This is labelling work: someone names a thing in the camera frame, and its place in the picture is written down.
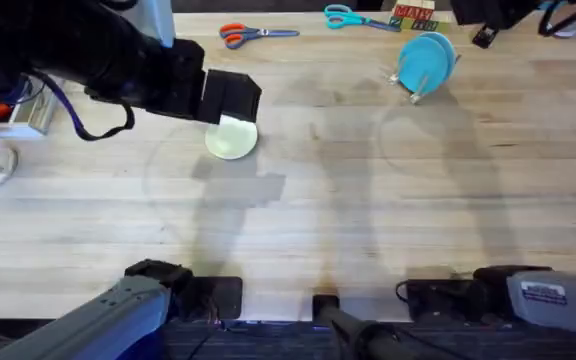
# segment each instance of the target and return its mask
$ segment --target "blue plate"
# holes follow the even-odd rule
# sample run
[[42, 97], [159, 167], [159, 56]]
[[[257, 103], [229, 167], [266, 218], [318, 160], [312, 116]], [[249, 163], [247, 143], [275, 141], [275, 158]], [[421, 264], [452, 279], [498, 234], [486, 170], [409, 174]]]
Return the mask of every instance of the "blue plate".
[[450, 78], [450, 75], [452, 75], [452, 71], [455, 69], [455, 62], [457, 61], [457, 52], [455, 51], [455, 47], [452, 46], [452, 43], [450, 42], [450, 40], [448, 40], [447, 37], [438, 32], [427, 32], [419, 36], [433, 39], [437, 41], [439, 45], [441, 45], [444, 48], [446, 55], [448, 55], [448, 71], [446, 72], [446, 78], [444, 79], [444, 81], [448, 80], [448, 78]]
[[416, 92], [423, 77], [428, 76], [422, 91], [427, 94], [437, 90], [446, 79], [448, 55], [436, 40], [416, 37], [401, 49], [399, 66], [402, 67], [399, 81], [412, 92]]

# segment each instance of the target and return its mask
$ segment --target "red scissors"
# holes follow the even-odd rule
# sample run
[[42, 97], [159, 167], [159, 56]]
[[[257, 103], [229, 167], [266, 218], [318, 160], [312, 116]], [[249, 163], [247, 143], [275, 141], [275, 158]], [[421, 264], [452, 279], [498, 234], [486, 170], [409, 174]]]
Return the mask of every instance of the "red scissors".
[[298, 36], [299, 31], [294, 30], [268, 30], [249, 28], [243, 24], [228, 24], [219, 29], [219, 36], [226, 42], [228, 49], [239, 49], [246, 41], [262, 37]]

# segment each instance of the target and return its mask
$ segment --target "light wood surface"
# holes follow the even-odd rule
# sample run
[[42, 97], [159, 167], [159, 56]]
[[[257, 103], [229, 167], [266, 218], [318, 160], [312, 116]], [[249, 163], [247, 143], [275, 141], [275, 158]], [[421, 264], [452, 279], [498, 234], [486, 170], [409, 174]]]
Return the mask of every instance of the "light wood surface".
[[[320, 291], [401, 319], [397, 281], [491, 264], [576, 272], [576, 38], [542, 38], [533, 17], [481, 50], [456, 28], [454, 76], [415, 107], [385, 74], [416, 32], [333, 31], [321, 13], [175, 20], [207, 68], [263, 88], [257, 151], [214, 159], [205, 125], [143, 111], [85, 143], [60, 108], [46, 139], [15, 142], [0, 187], [0, 317], [60, 316], [144, 258], [241, 276], [243, 318], [267, 320], [308, 319]], [[231, 51], [217, 30], [235, 21], [301, 36]], [[69, 90], [91, 132], [123, 122]]]

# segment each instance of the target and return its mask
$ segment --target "red scissor handle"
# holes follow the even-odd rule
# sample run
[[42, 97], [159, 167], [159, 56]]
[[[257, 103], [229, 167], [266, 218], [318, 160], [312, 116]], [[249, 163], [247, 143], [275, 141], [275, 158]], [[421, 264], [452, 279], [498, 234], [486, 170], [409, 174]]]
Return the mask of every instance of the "red scissor handle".
[[226, 42], [226, 47], [228, 49], [234, 50], [240, 48], [241, 45], [244, 44], [246, 39], [244, 39], [244, 36], [241, 34], [231, 34], [226, 36], [224, 38], [224, 41]]
[[225, 39], [229, 35], [243, 32], [244, 30], [246, 30], [246, 25], [244, 24], [226, 24], [219, 29], [219, 35]]

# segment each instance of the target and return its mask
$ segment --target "white plate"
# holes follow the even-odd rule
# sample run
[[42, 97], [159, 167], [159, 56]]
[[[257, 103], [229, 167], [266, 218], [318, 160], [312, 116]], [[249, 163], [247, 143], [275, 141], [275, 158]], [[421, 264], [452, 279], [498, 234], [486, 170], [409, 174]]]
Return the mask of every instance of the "white plate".
[[242, 158], [257, 145], [257, 125], [221, 115], [219, 125], [211, 125], [206, 132], [206, 147], [216, 157], [224, 160]]

